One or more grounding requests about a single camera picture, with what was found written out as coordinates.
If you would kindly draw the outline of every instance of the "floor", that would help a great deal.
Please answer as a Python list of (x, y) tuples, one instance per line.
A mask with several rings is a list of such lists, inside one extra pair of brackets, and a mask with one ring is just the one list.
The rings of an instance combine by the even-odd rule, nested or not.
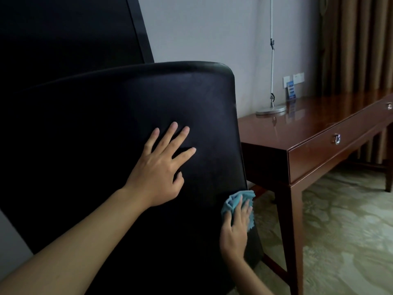
[[(339, 166), (303, 192), (305, 295), (393, 295), (393, 194), (384, 185), (383, 173)], [(264, 251), (286, 268), (273, 198), (255, 200), (255, 221)], [(263, 263), (255, 272), (274, 294), (290, 294)]]

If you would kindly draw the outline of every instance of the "glossy desk surface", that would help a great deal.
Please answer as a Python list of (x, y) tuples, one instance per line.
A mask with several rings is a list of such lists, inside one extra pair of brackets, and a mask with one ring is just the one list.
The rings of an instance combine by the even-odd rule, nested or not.
[(287, 102), (287, 112), (239, 118), (240, 140), (290, 150), (392, 93), (393, 89), (299, 98)]

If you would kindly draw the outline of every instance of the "hand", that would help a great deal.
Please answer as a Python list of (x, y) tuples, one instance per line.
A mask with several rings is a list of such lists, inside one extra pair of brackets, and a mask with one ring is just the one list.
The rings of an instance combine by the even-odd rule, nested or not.
[(152, 147), (160, 133), (158, 128), (153, 131), (145, 144), (141, 158), (122, 188), (131, 196), (140, 196), (145, 209), (176, 198), (184, 184), (182, 173), (179, 172), (173, 181), (174, 174), (194, 155), (196, 149), (190, 148), (172, 159), (190, 131), (188, 126), (184, 127), (181, 133), (171, 141), (177, 127), (177, 123), (173, 122), (152, 152)]
[(242, 259), (247, 245), (247, 228), (250, 222), (252, 207), (249, 201), (242, 208), (243, 196), (235, 208), (233, 226), (231, 226), (232, 214), (228, 211), (224, 216), (224, 223), (220, 234), (221, 254), (226, 263), (232, 260)]

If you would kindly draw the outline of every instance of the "brown curtain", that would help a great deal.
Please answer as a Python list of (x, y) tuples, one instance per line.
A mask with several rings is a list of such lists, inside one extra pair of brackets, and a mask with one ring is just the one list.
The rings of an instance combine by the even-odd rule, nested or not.
[[(320, 0), (320, 93), (393, 87), (393, 0)], [(357, 151), (357, 159), (382, 163), (386, 130)]]

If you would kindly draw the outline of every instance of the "blue cleaning cloth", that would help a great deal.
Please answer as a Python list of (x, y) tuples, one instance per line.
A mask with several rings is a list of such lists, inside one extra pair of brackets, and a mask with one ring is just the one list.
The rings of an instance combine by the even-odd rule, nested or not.
[[(243, 190), (241, 192), (234, 193), (233, 195), (230, 195), (229, 198), (225, 201), (222, 209), (221, 209), (221, 216), (224, 217), (224, 214), (227, 211), (230, 211), (232, 213), (232, 224), (233, 224), (233, 213), (235, 212), (236, 206), (239, 204), (240, 201), (240, 196), (243, 195), (243, 204), (247, 201), (250, 200), (249, 206), (252, 207), (252, 199), (255, 197), (255, 193), (252, 190)], [(247, 232), (253, 228), (254, 226), (254, 212), (251, 211), (250, 214), (250, 222), (248, 223), (248, 228)]]

